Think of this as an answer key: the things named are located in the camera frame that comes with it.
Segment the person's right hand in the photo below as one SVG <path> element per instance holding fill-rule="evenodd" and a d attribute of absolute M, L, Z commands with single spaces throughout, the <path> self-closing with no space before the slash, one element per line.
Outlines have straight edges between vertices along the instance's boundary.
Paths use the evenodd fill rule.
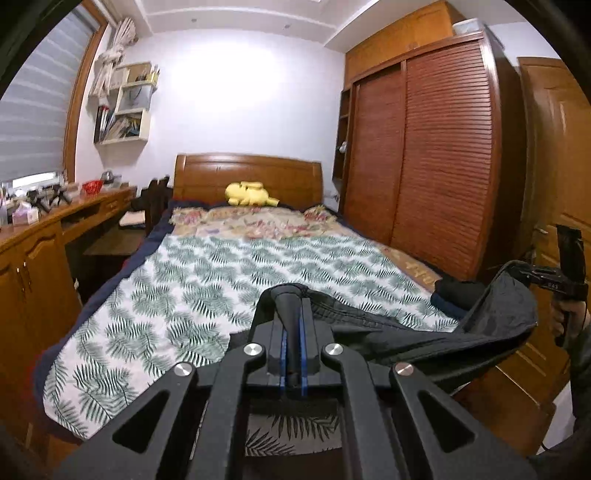
<path fill-rule="evenodd" d="M 562 348 L 576 340 L 590 322 L 590 314 L 584 301 L 561 300 L 551 302 L 551 331 L 556 344 Z"/>

